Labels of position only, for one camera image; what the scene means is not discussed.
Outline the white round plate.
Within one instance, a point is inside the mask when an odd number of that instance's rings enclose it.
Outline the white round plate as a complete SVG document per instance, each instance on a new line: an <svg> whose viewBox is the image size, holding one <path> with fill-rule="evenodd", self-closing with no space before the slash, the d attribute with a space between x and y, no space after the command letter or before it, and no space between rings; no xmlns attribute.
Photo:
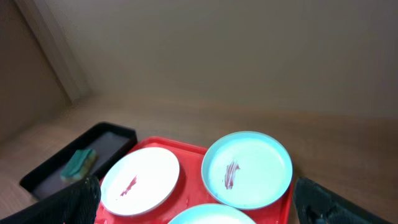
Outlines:
<svg viewBox="0 0 398 224"><path fill-rule="evenodd" d="M174 190L180 164L162 147L138 149L115 163L101 184L101 203L110 213L130 217L147 213Z"/></svg>

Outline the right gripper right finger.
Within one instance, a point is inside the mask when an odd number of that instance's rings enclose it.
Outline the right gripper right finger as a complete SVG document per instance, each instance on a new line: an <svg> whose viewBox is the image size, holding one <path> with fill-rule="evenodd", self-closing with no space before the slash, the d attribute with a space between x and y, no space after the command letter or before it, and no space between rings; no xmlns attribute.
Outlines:
<svg viewBox="0 0 398 224"><path fill-rule="evenodd" d="M390 224L306 177L296 181L293 200L300 224Z"/></svg>

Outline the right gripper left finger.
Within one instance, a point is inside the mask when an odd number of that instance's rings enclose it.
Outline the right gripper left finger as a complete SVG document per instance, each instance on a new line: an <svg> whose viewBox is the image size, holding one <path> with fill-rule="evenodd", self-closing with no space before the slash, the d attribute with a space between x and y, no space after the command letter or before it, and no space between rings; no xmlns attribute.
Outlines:
<svg viewBox="0 0 398 224"><path fill-rule="evenodd" d="M1 220L1 224L94 224L100 182L89 176Z"/></svg>

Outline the green yellow sponge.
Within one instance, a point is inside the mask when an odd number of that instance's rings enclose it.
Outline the green yellow sponge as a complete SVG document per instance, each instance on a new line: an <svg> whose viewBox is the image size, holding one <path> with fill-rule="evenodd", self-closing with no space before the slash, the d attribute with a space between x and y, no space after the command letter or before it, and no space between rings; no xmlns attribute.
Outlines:
<svg viewBox="0 0 398 224"><path fill-rule="evenodd" d="M60 174L64 182L76 182L88 175L97 160L94 149L79 149L67 162Z"/></svg>

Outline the light blue plate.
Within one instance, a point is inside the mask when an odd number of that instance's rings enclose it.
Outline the light blue plate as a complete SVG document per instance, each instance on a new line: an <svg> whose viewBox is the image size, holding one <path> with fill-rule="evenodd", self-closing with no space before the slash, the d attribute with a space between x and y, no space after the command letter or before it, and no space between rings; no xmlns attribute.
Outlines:
<svg viewBox="0 0 398 224"><path fill-rule="evenodd" d="M169 224L255 224L242 211L222 204L208 203L188 208L169 221Z"/></svg>
<svg viewBox="0 0 398 224"><path fill-rule="evenodd" d="M256 210L285 194L293 165L285 147L273 137L240 131L210 146L202 161L201 177L217 201L240 210Z"/></svg>

